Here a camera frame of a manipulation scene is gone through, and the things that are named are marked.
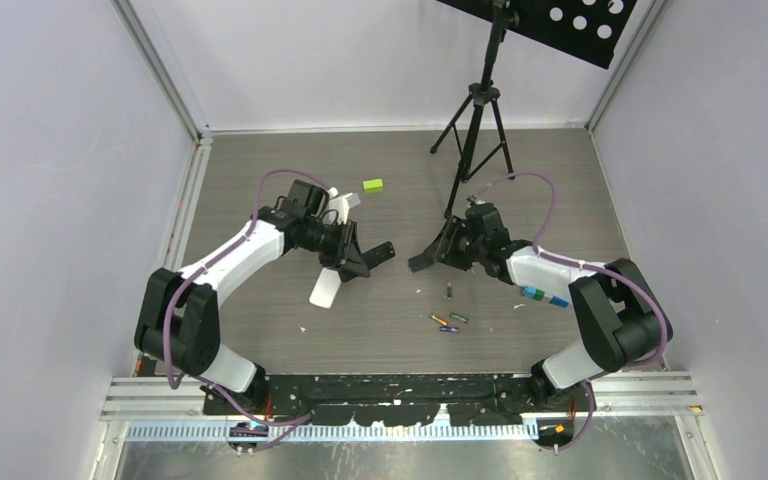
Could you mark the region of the black remote control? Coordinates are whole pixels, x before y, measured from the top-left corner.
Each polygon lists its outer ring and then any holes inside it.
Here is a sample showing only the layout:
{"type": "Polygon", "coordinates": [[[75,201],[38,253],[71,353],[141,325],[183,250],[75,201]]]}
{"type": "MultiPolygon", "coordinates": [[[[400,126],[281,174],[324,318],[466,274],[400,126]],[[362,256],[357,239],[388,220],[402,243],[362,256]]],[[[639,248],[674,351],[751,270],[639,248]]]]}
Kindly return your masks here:
{"type": "Polygon", "coordinates": [[[387,241],[364,252],[362,258],[366,266],[370,270],[373,270],[379,265],[393,259],[395,254],[396,252],[393,243],[387,241]]]}

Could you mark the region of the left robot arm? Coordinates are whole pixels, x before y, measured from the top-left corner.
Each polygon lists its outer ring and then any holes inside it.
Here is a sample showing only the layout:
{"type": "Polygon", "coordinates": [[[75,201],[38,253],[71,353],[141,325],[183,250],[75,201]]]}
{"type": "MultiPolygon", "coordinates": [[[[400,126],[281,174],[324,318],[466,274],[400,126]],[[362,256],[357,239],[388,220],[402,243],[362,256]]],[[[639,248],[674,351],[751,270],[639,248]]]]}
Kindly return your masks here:
{"type": "Polygon", "coordinates": [[[309,301],[331,308],[342,284],[369,277],[373,268],[349,217],[359,203],[356,193],[294,181],[276,205],[259,208],[207,257],[178,271],[160,268],[150,275],[135,347],[173,371],[228,390],[228,400],[240,412],[258,412],[267,398],[265,385],[256,380],[263,370],[222,342],[220,307],[258,270],[303,249],[317,254],[322,267],[309,301]]]}

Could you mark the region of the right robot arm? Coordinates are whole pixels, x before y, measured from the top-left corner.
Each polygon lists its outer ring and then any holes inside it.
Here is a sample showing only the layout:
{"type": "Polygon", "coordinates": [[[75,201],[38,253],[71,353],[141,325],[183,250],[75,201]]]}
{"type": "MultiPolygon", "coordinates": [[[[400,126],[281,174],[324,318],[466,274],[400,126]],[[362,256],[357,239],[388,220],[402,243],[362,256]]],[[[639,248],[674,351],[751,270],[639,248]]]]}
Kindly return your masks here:
{"type": "Polygon", "coordinates": [[[418,272],[434,264],[485,273],[521,288],[526,298],[572,308],[579,338],[532,366],[530,399],[556,410],[571,388],[626,366],[659,360],[672,327],[637,265],[626,258],[592,263],[553,254],[525,239],[514,239],[491,203],[452,216],[422,253],[408,261],[418,272]]]}

